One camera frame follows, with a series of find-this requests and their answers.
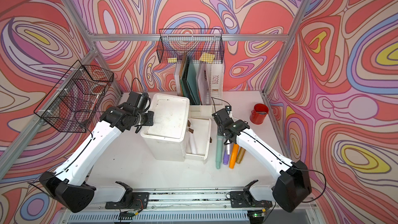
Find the mint green toy microphone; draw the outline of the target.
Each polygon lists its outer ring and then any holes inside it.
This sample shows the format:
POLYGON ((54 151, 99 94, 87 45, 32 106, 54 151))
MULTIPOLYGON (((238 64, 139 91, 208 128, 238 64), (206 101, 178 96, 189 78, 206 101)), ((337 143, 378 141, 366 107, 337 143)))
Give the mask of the mint green toy microphone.
POLYGON ((217 146, 216 146, 216 169, 219 170, 222 164, 222 152, 223 152, 223 136, 217 134, 217 146))

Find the orange toy microphone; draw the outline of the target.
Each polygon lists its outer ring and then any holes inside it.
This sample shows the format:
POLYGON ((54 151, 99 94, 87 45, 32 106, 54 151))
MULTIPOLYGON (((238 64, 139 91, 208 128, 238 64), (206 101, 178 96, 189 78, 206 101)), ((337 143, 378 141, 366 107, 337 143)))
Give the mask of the orange toy microphone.
POLYGON ((233 144, 232 151, 230 154, 230 161, 229 161, 230 169, 234 169, 234 167, 235 167, 238 151, 239 151, 239 146, 237 144, 233 144))

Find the olive toy microphone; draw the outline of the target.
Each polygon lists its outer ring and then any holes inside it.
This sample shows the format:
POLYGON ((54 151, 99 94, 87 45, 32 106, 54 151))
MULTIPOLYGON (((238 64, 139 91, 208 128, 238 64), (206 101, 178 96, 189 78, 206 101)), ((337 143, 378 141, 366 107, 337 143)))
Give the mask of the olive toy microphone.
POLYGON ((237 154, 237 159, 236 159, 236 163, 240 164, 241 161, 243 160, 243 157, 245 155, 246 150, 244 148, 240 148, 237 154))

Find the white plastic drawer cabinet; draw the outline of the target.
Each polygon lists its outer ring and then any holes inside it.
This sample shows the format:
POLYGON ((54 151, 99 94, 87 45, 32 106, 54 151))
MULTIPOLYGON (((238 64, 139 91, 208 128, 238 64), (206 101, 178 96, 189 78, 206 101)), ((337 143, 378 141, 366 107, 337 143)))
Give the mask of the white plastic drawer cabinet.
POLYGON ((185 133, 190 100, 186 97, 156 93, 150 111, 153 125, 143 127, 141 136, 157 160, 183 162, 186 155, 185 133))

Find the purple toy microphone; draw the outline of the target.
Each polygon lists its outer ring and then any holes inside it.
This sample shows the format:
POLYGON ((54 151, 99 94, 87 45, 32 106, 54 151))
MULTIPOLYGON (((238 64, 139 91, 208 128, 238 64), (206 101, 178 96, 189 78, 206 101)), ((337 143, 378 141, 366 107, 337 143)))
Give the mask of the purple toy microphone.
POLYGON ((223 164, 224 165, 228 165, 229 164, 229 159, 230 159, 230 156, 228 157, 228 156, 226 156, 225 155, 225 152, 224 152, 224 155, 223 155, 223 164))

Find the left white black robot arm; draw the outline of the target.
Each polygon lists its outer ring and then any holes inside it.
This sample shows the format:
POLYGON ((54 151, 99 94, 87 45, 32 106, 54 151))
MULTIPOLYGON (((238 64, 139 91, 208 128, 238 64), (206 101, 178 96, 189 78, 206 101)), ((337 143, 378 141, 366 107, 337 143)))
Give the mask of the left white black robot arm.
POLYGON ((132 188, 116 181, 112 185, 89 185, 86 177, 109 145, 124 131, 153 125, 154 112, 150 111, 151 98, 147 92, 130 92, 126 102, 108 108, 93 131, 77 150, 54 172, 46 171, 39 183, 49 197, 73 213, 91 204, 105 203, 116 209, 134 206, 132 188))

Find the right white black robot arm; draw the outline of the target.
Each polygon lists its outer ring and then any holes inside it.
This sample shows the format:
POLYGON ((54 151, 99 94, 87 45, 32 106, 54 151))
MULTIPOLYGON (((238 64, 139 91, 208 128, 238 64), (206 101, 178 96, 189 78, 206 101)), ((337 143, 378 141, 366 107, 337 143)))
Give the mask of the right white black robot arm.
POLYGON ((251 189, 255 179, 243 189, 243 198, 250 206, 261 201, 276 202, 288 213, 293 212, 311 194, 309 169, 302 161, 294 162, 270 147, 247 122, 234 120, 224 108, 212 114, 226 145, 236 144, 255 157, 271 174, 270 186, 251 189))

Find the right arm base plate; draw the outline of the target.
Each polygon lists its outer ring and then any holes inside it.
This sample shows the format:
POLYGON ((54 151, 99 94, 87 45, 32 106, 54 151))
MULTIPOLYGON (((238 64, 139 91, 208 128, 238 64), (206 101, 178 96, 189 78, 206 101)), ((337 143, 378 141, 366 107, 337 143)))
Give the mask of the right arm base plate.
POLYGON ((272 201, 257 201, 249 193, 244 191, 230 191, 227 198, 230 200, 232 208, 265 208, 273 207, 272 201))

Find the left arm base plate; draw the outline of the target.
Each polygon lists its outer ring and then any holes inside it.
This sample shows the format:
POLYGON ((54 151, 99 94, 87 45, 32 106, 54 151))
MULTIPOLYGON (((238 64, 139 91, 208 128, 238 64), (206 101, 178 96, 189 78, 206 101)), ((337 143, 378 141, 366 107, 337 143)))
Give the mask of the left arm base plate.
POLYGON ((128 192, 119 202, 107 202, 106 209, 146 209, 149 201, 148 192, 128 192))

